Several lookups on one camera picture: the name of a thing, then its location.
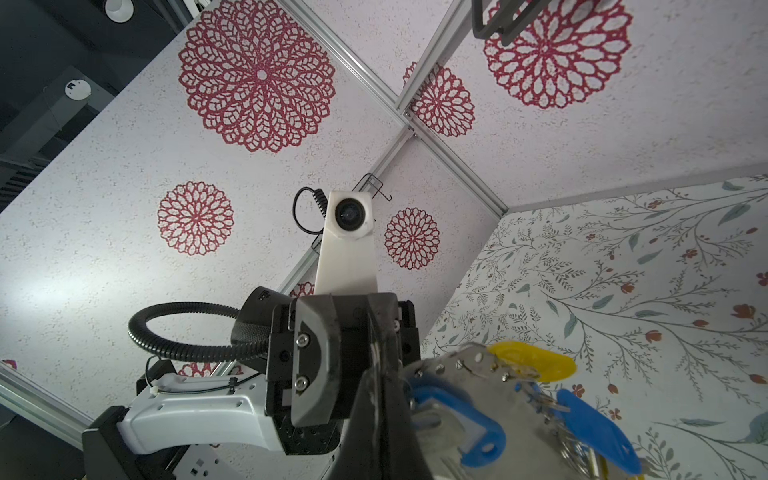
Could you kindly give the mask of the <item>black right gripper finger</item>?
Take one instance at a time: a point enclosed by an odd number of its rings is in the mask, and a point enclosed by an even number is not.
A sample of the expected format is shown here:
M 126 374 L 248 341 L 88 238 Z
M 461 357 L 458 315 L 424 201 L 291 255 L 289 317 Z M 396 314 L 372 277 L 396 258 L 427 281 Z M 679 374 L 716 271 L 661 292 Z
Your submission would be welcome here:
M 369 299 L 363 371 L 329 479 L 430 479 L 411 422 L 400 354 L 396 299 Z

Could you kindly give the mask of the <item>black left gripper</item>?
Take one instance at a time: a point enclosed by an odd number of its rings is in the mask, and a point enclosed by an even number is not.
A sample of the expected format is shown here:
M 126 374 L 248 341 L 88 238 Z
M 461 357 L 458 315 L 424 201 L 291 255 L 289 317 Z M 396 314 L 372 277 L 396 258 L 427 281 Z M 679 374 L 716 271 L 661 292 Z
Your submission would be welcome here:
M 321 455 L 339 445 L 372 365 L 377 321 L 393 328 L 397 365 L 419 360 L 415 306 L 393 293 L 290 298 L 259 287 L 248 297 L 231 343 L 268 345 L 243 363 L 265 377 L 265 414 L 285 454 Z

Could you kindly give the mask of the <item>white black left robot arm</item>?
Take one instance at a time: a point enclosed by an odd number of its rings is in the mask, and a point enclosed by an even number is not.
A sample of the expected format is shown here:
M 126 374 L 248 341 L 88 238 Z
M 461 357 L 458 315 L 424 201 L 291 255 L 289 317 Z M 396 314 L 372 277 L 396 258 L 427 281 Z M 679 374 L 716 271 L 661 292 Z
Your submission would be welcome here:
M 392 293 L 260 287 L 241 308 L 146 307 L 129 334 L 151 359 L 131 404 L 83 432 L 91 479 L 231 479 L 215 444 L 328 454 L 330 479 L 430 475 L 399 378 L 419 359 L 415 310 Z

